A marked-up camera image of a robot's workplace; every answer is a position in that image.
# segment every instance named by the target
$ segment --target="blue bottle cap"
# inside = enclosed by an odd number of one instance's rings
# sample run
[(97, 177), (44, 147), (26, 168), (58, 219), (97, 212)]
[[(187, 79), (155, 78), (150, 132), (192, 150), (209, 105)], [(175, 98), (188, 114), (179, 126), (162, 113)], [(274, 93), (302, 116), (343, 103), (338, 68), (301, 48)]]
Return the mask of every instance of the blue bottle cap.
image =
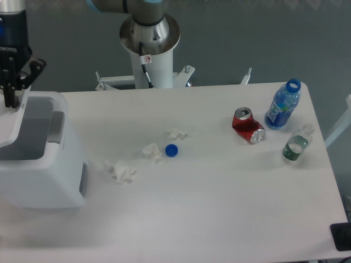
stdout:
[(301, 82), (298, 79), (292, 78), (286, 83), (286, 90), (291, 93), (296, 93), (301, 89)]
[(165, 151), (168, 157), (174, 157), (178, 154), (178, 147), (174, 144), (168, 144)]

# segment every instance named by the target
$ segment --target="red soda can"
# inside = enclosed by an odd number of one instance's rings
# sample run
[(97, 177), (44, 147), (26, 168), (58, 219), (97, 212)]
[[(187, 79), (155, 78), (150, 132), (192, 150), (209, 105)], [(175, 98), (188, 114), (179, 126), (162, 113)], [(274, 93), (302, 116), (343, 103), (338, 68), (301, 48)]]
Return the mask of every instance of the red soda can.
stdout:
[(250, 144), (256, 144), (264, 139), (264, 127), (253, 118), (252, 111), (247, 107), (235, 111), (232, 127)]

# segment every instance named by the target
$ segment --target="warning sticker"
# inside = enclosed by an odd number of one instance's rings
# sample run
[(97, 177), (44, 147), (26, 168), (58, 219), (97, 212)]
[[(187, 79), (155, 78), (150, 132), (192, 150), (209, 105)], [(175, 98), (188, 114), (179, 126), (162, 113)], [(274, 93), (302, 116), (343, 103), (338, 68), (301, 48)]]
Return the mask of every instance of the warning sticker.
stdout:
[(148, 64), (152, 62), (151, 55), (145, 55), (140, 57), (141, 64)]

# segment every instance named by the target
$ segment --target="plastic water bottle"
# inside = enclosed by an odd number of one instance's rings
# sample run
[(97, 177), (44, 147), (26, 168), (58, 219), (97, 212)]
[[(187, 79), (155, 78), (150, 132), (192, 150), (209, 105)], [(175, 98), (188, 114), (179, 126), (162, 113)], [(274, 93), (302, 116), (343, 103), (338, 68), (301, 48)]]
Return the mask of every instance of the plastic water bottle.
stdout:
[(296, 161), (312, 142), (313, 132), (314, 127), (312, 124), (306, 124), (301, 130), (294, 132), (283, 149), (284, 157)]
[(273, 130), (282, 128), (300, 99), (301, 82), (295, 78), (289, 80), (275, 93), (273, 102), (265, 114), (265, 123)]

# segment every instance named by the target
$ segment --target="crumpled paper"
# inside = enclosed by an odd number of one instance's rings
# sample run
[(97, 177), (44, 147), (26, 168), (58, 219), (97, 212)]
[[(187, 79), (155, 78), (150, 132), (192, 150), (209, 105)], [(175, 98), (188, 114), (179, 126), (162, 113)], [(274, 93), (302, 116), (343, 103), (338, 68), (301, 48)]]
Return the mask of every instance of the crumpled paper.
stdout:
[(125, 181), (132, 181), (132, 175), (137, 172), (124, 161), (118, 161), (116, 164), (112, 165), (106, 160), (104, 162), (104, 169), (112, 173), (112, 177), (116, 178), (116, 183), (119, 185), (123, 185)]
[(188, 136), (187, 130), (179, 130), (178, 128), (173, 128), (168, 130), (167, 138), (169, 140), (176, 140), (177, 138), (185, 139)]
[(158, 162), (162, 159), (162, 152), (158, 148), (157, 144), (150, 144), (143, 148), (143, 154), (145, 157), (153, 159)]

